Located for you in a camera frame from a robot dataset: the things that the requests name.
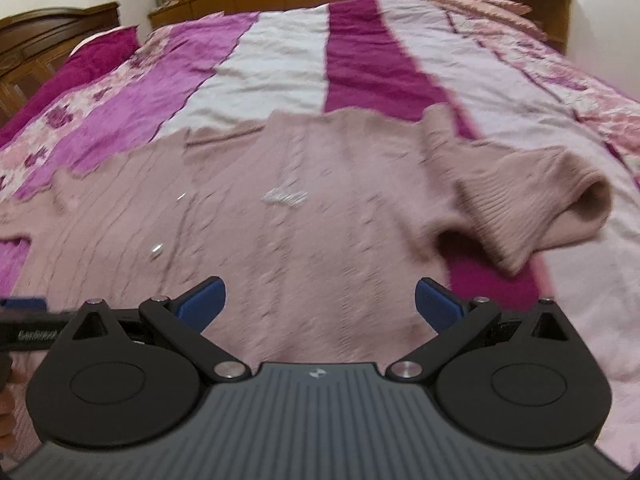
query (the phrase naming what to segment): triangular cutout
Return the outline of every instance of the triangular cutout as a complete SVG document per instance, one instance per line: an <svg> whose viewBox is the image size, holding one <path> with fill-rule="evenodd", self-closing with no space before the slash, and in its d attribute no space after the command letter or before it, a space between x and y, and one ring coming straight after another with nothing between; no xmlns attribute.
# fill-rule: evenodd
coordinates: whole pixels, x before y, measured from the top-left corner
<svg viewBox="0 0 640 480"><path fill-rule="evenodd" d="M107 335L107 328L102 322L102 318L100 314L97 312L89 312L82 325L78 327L76 333L74 334L74 341L78 341L79 339L90 339L93 337L102 337Z"/></svg>
<svg viewBox="0 0 640 480"><path fill-rule="evenodd" d="M556 317L550 312L544 312L540 315L531 335L542 339L567 341L567 337L562 327L558 324L558 320L556 320Z"/></svg>

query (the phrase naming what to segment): black device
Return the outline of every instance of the black device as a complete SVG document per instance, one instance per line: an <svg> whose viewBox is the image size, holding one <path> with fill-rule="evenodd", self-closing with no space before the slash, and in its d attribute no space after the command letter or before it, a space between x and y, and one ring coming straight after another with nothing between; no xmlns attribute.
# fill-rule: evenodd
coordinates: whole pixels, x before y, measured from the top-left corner
<svg viewBox="0 0 640 480"><path fill-rule="evenodd" d="M0 314L0 351L29 349L19 330L56 331L30 341L50 346L26 394L43 445L7 478L628 476L593 447L610 388L551 299L519 315L425 278L416 307L438 336L384 375L368 363L264 363L253 375L199 333L222 309L221 284L124 311L90 300L75 314L38 314L37 329L35 316Z"/></svg>

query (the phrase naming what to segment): magenta pillow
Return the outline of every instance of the magenta pillow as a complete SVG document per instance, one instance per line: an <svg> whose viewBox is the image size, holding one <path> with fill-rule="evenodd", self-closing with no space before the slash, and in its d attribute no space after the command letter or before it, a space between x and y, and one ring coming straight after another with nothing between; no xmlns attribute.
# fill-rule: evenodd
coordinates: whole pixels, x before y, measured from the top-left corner
<svg viewBox="0 0 640 480"><path fill-rule="evenodd" d="M53 78L44 83L29 102L0 128L0 148L62 94L100 79L139 49L136 27L114 30L84 44L70 56Z"/></svg>

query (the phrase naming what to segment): white stripe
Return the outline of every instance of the white stripe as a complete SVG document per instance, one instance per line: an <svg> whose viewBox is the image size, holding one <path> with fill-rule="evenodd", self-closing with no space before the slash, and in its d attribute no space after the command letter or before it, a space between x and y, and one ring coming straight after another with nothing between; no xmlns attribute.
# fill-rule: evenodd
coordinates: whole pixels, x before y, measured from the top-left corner
<svg viewBox="0 0 640 480"><path fill-rule="evenodd" d="M571 110L475 41L452 34L427 2L380 0L387 27L425 73L450 91L480 132L520 148L563 145L600 168L614 208L597 239L546 251L556 300L612 386L599 446L632 468L640 461L640 194L626 170Z"/></svg>
<svg viewBox="0 0 640 480"><path fill-rule="evenodd" d="M324 109L328 7L263 12L216 75L167 121L157 136L180 128L230 128L274 110Z"/></svg>

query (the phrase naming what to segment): floral pattern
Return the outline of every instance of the floral pattern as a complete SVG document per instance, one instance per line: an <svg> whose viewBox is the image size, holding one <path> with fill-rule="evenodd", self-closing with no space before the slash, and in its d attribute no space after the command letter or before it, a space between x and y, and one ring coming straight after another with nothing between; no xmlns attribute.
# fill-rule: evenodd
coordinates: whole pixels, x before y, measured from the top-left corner
<svg viewBox="0 0 640 480"><path fill-rule="evenodd" d="M156 65L169 43L172 28L159 28L116 70L91 85L65 94L0 151L0 201L18 191L31 171L43 163L57 143L74 131L91 111Z"/></svg>
<svg viewBox="0 0 640 480"><path fill-rule="evenodd" d="M571 108L577 121L617 152L640 189L640 103L585 74L520 30L464 12L449 12L457 33L473 38Z"/></svg>

